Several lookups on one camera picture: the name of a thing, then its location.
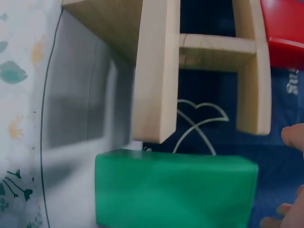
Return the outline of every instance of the green foam block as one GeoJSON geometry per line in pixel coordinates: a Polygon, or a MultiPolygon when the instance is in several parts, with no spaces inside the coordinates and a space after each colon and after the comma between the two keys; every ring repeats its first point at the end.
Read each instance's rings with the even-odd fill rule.
{"type": "Polygon", "coordinates": [[[110,228],[246,228],[257,173],[238,156],[103,153],[95,160],[96,220],[110,228]]]}

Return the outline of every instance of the navy blue mat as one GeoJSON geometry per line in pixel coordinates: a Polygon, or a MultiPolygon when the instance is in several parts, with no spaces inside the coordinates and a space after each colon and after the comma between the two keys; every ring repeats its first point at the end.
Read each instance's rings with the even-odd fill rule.
{"type": "MultiPolygon", "coordinates": [[[[230,0],[182,0],[181,4],[182,33],[235,35],[230,0]]],[[[304,73],[272,69],[272,129],[268,136],[236,131],[237,84],[236,74],[180,70],[177,131],[162,145],[145,143],[144,147],[160,152],[215,151],[256,162],[259,179],[248,227],[257,228],[263,217],[276,215],[278,205],[292,203],[297,187],[304,184],[302,154],[281,140],[283,127],[304,122],[304,73]],[[206,138],[195,129],[185,134],[192,125],[208,119],[214,121],[199,126],[206,138]]]]}

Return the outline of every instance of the wooden arch block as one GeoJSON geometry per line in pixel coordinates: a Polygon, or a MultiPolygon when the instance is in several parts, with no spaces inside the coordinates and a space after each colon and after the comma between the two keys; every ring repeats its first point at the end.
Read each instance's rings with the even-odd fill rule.
{"type": "Polygon", "coordinates": [[[180,34],[180,0],[63,0],[62,6],[136,66],[133,138],[162,143],[176,130],[179,65],[238,72],[237,129],[270,132],[270,64],[260,1],[232,1],[237,38],[180,34]]]}
{"type": "Polygon", "coordinates": [[[237,129],[267,135],[271,127],[271,74],[259,0],[232,0],[236,38],[180,35],[180,67],[238,73],[237,129]]]}

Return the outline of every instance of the floral print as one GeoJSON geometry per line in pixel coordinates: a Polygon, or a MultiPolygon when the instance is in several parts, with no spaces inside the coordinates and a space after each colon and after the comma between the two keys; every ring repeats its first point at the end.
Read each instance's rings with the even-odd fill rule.
{"type": "Polygon", "coordinates": [[[48,227],[35,85],[45,80],[60,3],[0,0],[0,228],[48,227]]]}

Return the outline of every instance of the building block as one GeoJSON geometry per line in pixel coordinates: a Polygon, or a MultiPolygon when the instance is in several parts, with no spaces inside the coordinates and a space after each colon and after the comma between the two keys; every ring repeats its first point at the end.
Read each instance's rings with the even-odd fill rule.
{"type": "Polygon", "coordinates": [[[304,70],[304,1],[261,0],[270,64],[304,70]]]}
{"type": "Polygon", "coordinates": [[[270,61],[261,4],[232,2],[236,38],[180,34],[180,0],[63,0],[62,6],[136,67],[133,139],[162,143],[176,130],[179,67],[237,72],[237,129],[270,132],[270,61]]]}
{"type": "Polygon", "coordinates": [[[257,173],[238,156],[103,153],[95,160],[96,220],[110,228],[246,228],[257,173]]]}

